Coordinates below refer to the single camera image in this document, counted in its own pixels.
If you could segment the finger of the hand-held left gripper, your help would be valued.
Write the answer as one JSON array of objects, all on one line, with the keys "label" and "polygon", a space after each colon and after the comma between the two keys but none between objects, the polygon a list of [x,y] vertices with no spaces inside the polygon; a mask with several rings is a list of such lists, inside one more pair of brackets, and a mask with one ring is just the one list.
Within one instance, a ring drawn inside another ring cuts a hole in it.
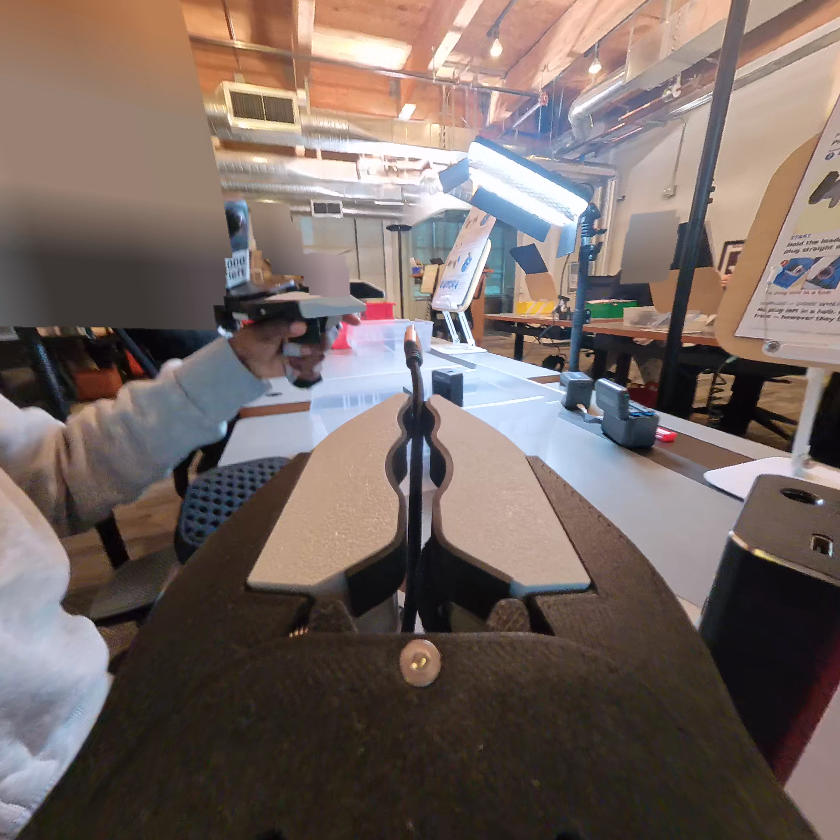
[{"label": "finger of the hand-held left gripper", "polygon": [[302,293],[297,309],[298,320],[341,320],[344,316],[360,316],[366,310],[366,303],[352,296],[324,297]]}]

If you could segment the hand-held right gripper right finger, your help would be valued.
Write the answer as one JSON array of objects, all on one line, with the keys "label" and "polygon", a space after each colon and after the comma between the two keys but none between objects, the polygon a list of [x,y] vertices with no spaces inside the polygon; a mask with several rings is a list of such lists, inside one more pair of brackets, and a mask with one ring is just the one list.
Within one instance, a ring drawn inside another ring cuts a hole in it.
[{"label": "hand-held right gripper right finger", "polygon": [[493,426],[446,400],[427,400],[441,475],[429,568],[448,601],[524,600],[584,592],[592,580],[528,457]]}]

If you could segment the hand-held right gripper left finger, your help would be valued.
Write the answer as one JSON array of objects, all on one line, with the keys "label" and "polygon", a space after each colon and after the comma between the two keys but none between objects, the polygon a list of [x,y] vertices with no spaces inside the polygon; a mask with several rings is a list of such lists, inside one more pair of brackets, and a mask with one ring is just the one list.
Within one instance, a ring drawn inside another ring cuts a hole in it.
[{"label": "hand-held right gripper left finger", "polygon": [[310,453],[248,575],[256,592],[341,600],[365,614],[406,575],[408,394],[338,426]]}]

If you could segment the person's left forearm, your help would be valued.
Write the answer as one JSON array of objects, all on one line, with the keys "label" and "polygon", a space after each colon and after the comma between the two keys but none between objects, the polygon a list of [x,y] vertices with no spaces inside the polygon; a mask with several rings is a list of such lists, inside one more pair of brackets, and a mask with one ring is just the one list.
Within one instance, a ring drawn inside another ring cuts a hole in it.
[{"label": "person's left forearm", "polygon": [[242,344],[218,339],[151,381],[125,385],[43,437],[38,466],[56,481],[51,521],[67,532],[100,522],[136,500],[191,452],[221,440],[238,411],[273,376]]}]

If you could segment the person's left hand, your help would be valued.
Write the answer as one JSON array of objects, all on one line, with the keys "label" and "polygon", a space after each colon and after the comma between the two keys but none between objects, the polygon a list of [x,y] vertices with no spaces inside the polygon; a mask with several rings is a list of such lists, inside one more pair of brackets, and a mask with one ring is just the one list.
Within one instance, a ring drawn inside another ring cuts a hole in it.
[{"label": "person's left hand", "polygon": [[285,346],[288,341],[305,332],[303,321],[255,322],[236,331],[227,343],[252,375],[267,381],[297,375],[301,360],[286,356]]}]

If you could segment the black floor lamp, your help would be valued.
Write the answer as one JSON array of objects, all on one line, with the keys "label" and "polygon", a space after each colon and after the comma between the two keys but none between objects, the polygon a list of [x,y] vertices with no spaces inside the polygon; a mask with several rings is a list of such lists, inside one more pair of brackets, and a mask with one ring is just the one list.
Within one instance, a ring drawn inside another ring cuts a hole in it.
[{"label": "black floor lamp", "polygon": [[385,230],[392,234],[396,243],[396,264],[397,264],[397,303],[399,318],[406,319],[406,283],[404,272],[404,248],[403,240],[406,234],[410,233],[412,226],[404,223],[391,223],[385,226]]},{"label": "black floor lamp", "polygon": [[700,239],[713,191],[713,178],[717,167],[749,6],[750,1],[731,1],[729,8],[665,342],[663,367],[658,385],[657,408],[661,413],[674,412],[677,403],[681,339],[692,283],[698,266]]}]

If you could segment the white air vent grille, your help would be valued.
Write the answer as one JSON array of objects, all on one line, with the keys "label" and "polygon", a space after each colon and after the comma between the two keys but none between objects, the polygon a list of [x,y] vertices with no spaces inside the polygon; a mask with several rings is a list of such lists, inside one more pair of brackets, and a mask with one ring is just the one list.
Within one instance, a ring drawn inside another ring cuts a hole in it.
[{"label": "white air vent grille", "polygon": [[233,129],[301,133],[298,92],[225,80],[216,89]]}]

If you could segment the wooden desk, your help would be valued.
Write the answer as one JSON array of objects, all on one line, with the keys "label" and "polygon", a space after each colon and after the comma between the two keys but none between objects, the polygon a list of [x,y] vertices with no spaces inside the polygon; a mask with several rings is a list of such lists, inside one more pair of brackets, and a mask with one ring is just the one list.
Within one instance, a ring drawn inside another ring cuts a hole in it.
[{"label": "wooden desk", "polygon": [[[486,325],[491,322],[502,325],[504,329],[513,333],[530,334],[534,330],[535,334],[540,334],[541,331],[548,331],[552,329],[568,329],[572,327],[571,320],[563,320],[549,316],[530,316],[520,315],[515,313],[491,313],[485,316]],[[583,330],[589,334],[603,334],[614,335],[629,339],[640,340],[655,340],[666,341],[668,337],[667,331],[662,330],[648,330],[636,329],[625,326],[620,319],[596,319],[593,322],[588,322],[584,325]],[[722,345],[715,338],[713,334],[700,333],[683,333],[680,342],[682,345],[702,345],[707,347],[718,347]]]}]

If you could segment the LED light panel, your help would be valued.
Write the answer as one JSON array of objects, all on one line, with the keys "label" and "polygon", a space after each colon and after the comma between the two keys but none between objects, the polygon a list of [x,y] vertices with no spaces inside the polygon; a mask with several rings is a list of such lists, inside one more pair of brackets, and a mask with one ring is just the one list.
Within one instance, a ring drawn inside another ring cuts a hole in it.
[{"label": "LED light panel", "polygon": [[438,179],[444,193],[458,193],[472,207],[539,242],[558,228],[558,257],[573,253],[593,195],[588,185],[484,138],[472,141],[466,157]]}]

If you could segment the black light stand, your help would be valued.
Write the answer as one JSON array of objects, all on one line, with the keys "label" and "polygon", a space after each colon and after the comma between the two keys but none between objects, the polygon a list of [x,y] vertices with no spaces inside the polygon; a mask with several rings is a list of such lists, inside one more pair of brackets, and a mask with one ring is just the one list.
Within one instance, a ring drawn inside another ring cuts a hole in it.
[{"label": "black light stand", "polygon": [[602,250],[602,242],[599,237],[606,232],[605,229],[599,227],[601,217],[602,214],[597,205],[589,202],[580,219],[577,285],[571,318],[570,353],[567,364],[569,372],[580,371],[583,327],[586,324],[586,293],[590,287],[590,269]]}]

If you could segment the white poster stand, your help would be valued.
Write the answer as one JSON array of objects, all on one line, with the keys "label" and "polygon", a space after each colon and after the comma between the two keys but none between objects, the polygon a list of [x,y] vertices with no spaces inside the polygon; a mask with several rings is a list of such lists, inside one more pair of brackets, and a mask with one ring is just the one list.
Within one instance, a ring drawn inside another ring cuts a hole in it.
[{"label": "white poster stand", "polygon": [[705,481],[730,496],[746,500],[755,481],[763,476],[803,480],[819,487],[839,490],[838,468],[824,465],[811,456],[811,435],[817,409],[823,396],[826,372],[809,368],[806,373],[804,402],[787,456],[759,458],[705,473]]}]

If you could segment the black office chair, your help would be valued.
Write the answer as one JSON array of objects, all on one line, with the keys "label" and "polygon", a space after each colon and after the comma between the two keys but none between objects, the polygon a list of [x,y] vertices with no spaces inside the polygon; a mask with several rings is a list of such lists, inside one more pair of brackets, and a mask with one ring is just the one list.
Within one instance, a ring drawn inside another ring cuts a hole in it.
[{"label": "black office chair", "polygon": [[804,375],[804,368],[729,356],[717,369],[707,372],[711,376],[707,400],[696,412],[706,415],[711,427],[745,437],[755,422],[786,444],[792,441],[793,435],[782,425],[795,427],[797,421],[760,408],[759,401],[764,384],[786,383],[792,376]]}]

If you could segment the cardboard box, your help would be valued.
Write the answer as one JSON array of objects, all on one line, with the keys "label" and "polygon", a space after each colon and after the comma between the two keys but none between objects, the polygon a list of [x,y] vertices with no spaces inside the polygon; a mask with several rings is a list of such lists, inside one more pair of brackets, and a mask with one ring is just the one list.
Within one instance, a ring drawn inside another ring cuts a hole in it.
[{"label": "cardboard box", "polygon": [[[679,270],[672,269],[666,279],[649,284],[653,306],[657,312],[668,313],[674,308]],[[721,276],[714,267],[696,268],[686,309],[705,315],[718,313],[723,288]]]}]

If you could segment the wooden poster board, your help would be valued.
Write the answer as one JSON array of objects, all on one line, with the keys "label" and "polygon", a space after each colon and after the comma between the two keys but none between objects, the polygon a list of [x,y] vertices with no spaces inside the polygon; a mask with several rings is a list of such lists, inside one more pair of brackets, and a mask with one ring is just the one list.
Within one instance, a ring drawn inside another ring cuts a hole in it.
[{"label": "wooden poster board", "polygon": [[760,285],[773,247],[819,139],[820,135],[817,134],[800,145],[771,177],[744,242],[736,269],[723,293],[717,315],[716,339],[725,351],[749,361],[815,367],[838,372],[838,350],[829,347],[826,337],[810,344],[806,344],[803,339],[791,341],[791,344],[805,347],[805,357],[801,360],[779,353],[766,354],[763,351],[767,341],[765,338],[744,338],[736,335],[753,293]]}]

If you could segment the silver air duct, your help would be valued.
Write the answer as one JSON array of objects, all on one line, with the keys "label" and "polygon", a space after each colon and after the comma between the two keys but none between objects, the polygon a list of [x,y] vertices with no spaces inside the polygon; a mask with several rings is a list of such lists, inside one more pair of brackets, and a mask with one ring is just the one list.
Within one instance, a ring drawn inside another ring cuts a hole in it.
[{"label": "silver air duct", "polygon": [[572,102],[568,115],[570,130],[561,138],[561,150],[571,150],[588,140],[594,130],[595,116],[622,95],[651,90],[680,74],[688,65],[678,53],[668,51],[659,40],[652,46],[639,41],[631,47],[624,66]]}]

